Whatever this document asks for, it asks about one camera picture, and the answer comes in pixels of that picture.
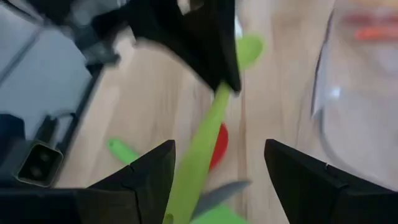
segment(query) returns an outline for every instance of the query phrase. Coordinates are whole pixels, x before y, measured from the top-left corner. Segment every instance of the green plastic piece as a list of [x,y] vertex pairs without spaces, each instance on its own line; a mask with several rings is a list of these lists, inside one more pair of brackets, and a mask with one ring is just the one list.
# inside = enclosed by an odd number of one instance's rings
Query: green plastic piece
[[191,224],[248,224],[248,222],[227,206],[220,205],[192,220]]
[[[254,35],[244,35],[236,41],[239,69],[252,65],[262,52],[263,43]],[[211,108],[199,125],[190,147],[183,154],[174,175],[164,224],[187,224],[200,198],[207,178],[221,122],[229,99],[229,86],[221,83]]]
[[108,141],[108,149],[112,154],[122,161],[125,165],[129,165],[139,158],[139,154],[130,149],[130,147],[118,139],[110,139]]

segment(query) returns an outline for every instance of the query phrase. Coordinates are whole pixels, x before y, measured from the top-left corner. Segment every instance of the wooden floor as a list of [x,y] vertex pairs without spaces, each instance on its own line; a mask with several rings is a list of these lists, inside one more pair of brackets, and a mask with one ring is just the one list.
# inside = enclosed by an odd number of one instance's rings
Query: wooden floor
[[[264,161],[274,138],[327,161],[311,144],[315,67],[333,1],[242,0],[246,33],[263,36],[267,51],[243,75],[243,91],[230,98],[229,149],[207,189],[240,179],[252,184],[229,205],[250,223],[287,223]],[[177,161],[211,103],[211,92],[179,59],[156,46],[118,42],[122,62],[98,85],[57,187],[84,187],[122,168],[106,148],[119,138],[145,153],[166,139],[177,142]]]

